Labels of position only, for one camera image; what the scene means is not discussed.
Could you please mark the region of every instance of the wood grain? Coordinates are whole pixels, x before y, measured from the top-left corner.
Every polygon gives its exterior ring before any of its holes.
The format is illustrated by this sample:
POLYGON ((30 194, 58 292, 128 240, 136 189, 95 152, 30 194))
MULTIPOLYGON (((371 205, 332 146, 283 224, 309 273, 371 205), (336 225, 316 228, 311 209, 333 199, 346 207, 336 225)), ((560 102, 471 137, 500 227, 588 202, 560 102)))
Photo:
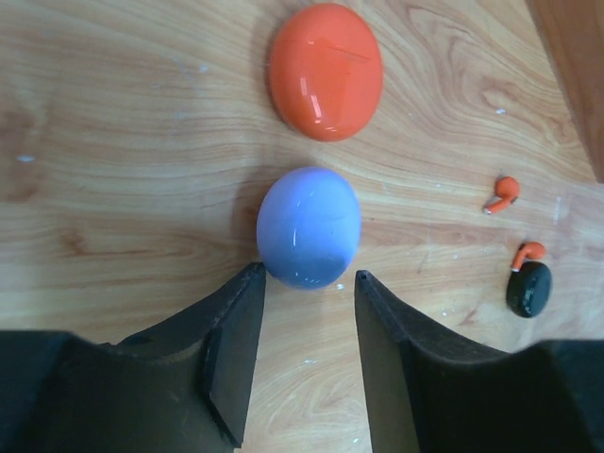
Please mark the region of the wood grain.
POLYGON ((256 257, 261 199, 287 171, 323 165, 357 191, 342 286, 268 284, 245 452, 370 451, 357 269, 505 350, 604 331, 604 188, 525 3, 345 2, 376 33, 385 86, 340 143, 290 130, 266 91, 271 37, 308 3, 0 1, 0 328, 118 341, 256 257), (521 198, 488 217, 500 175, 521 198), (530 321, 504 300, 527 239, 554 276, 530 321))
POLYGON ((604 182, 604 3, 528 0, 599 182, 604 182))

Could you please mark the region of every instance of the wooden table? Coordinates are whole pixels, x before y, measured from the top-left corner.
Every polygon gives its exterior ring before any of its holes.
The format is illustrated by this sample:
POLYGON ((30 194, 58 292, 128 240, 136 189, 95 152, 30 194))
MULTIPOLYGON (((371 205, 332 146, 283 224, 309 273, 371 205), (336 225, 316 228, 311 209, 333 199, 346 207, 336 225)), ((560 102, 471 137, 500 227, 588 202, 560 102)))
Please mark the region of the wooden table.
POLYGON ((340 143, 289 129, 266 90, 271 37, 308 3, 0 0, 0 328, 119 341, 256 257, 287 171, 326 166, 357 191, 361 248, 337 285, 269 281, 245 452, 370 451, 357 269, 505 350, 604 331, 604 188, 524 2, 346 2, 385 88, 340 143), (500 175, 521 198, 489 217, 500 175), (526 239, 554 276, 535 320, 505 306, 526 239))

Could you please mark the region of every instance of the white speck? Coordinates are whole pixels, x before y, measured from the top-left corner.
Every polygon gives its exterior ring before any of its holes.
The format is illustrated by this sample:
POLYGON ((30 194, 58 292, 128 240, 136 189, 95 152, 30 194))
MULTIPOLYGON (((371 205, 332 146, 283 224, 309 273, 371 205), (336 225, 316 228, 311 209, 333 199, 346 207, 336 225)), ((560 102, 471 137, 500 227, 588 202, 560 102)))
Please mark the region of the white speck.
POLYGON ((22 156, 17 156, 17 160, 23 163, 33 162, 36 158, 33 156, 28 156, 27 154, 23 154, 22 156))
POLYGON ((168 395, 169 395, 169 396, 170 396, 170 397, 171 397, 171 398, 172 398, 172 399, 173 399, 173 400, 174 400, 176 403, 177 403, 178 401, 180 401, 180 397, 179 397, 179 396, 178 396, 176 393, 174 393, 174 392, 172 392, 172 391, 169 391, 169 392, 168 392, 168 395))
POLYGON ((554 225, 558 224, 558 220, 560 219, 560 203, 562 202, 562 197, 556 197, 556 208, 554 209, 554 225))
POLYGON ((196 85, 195 77, 193 77, 189 72, 189 69, 187 69, 187 67, 182 64, 182 61, 180 61, 176 57, 171 57, 171 60, 174 62, 180 73, 185 76, 191 88, 193 88, 196 92, 202 92, 203 90, 201 90, 201 88, 197 87, 196 85))
POLYGON ((390 189, 388 188, 388 184, 386 184, 384 181, 381 181, 381 188, 387 195, 392 195, 390 193, 390 189))

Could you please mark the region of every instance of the orange egg-shaped object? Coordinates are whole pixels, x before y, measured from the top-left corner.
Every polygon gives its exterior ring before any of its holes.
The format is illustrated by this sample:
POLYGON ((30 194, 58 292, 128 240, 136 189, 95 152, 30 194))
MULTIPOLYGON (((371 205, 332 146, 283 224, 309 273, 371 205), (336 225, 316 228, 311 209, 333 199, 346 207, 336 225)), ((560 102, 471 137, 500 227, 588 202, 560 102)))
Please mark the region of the orange egg-shaped object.
POLYGON ((363 129, 379 104, 383 68, 369 25, 335 4, 302 9, 279 31, 269 83, 282 118, 324 142, 363 129))

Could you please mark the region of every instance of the wireless earbud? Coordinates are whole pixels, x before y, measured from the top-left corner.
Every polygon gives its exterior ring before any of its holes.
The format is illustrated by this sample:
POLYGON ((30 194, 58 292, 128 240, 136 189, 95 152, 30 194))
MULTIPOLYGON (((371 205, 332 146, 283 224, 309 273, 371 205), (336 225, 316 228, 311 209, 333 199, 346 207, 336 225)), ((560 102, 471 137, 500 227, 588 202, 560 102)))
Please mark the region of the wireless earbud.
POLYGON ((495 195, 501 198, 493 204, 487 206, 484 212, 487 214, 496 214, 512 204, 520 195, 520 184, 511 176, 505 176, 499 179, 495 184, 495 195))
POLYGON ((546 250, 541 243, 525 243, 520 247, 516 257, 513 259, 512 272, 520 271, 526 258, 529 260, 540 260, 545 256, 546 250))

